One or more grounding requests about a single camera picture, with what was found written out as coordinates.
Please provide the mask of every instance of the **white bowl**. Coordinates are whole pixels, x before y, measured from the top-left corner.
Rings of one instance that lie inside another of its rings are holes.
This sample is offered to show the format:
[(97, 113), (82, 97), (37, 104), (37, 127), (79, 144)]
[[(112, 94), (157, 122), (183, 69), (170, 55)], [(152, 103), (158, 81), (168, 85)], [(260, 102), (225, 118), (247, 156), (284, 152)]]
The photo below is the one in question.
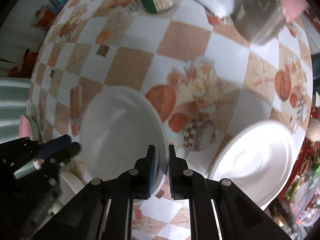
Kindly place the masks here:
[(293, 168), (294, 143), (280, 122), (258, 122), (233, 138), (208, 178), (231, 179), (261, 209), (280, 193)]
[(168, 170), (169, 147), (160, 117), (149, 101), (128, 87), (104, 87), (87, 107), (81, 125), (83, 160), (92, 177), (110, 180), (133, 169), (136, 160), (156, 147), (152, 195)]

